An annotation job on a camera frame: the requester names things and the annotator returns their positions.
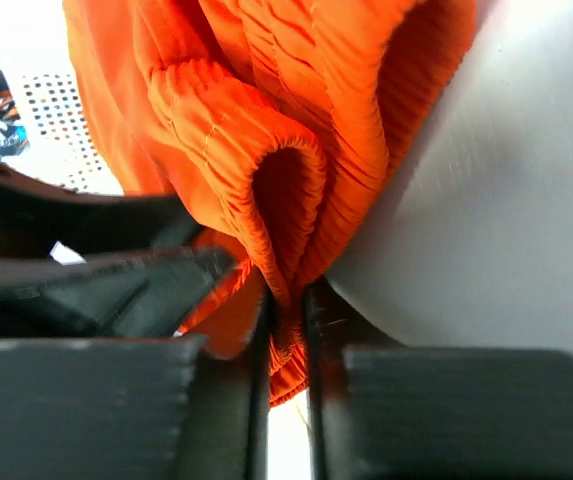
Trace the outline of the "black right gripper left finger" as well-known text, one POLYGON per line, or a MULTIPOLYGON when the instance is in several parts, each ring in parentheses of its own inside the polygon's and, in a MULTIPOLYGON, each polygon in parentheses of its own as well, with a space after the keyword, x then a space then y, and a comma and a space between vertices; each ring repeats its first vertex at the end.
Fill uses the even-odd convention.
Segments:
POLYGON ((0 338, 0 479, 263 479, 269 293, 232 332, 0 338))

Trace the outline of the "orange shorts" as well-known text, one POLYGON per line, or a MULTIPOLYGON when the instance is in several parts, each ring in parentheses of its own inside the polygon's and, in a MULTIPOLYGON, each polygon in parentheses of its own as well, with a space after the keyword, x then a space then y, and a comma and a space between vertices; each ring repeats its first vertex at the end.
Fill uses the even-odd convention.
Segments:
POLYGON ((470 49, 473 1, 66 1, 92 142, 127 194, 178 195, 280 314, 270 403, 308 386, 305 287, 342 254, 470 49))

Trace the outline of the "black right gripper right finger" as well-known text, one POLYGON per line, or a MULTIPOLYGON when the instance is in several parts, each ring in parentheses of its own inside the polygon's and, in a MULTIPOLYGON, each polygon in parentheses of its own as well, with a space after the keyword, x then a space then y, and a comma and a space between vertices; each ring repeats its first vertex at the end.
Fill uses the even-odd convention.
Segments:
POLYGON ((317 479, 573 479, 573 355, 407 347, 319 280, 302 299, 317 479))

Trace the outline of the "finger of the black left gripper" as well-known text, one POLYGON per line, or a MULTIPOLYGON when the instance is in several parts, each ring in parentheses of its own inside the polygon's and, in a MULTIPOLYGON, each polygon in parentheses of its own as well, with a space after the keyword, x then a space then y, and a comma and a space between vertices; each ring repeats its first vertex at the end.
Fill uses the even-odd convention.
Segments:
POLYGON ((170 337, 234 264, 221 248, 186 247, 71 265, 0 258, 0 335, 170 337))
POLYGON ((76 193, 0 164, 0 257, 86 256, 189 245, 202 231, 174 195, 76 193))

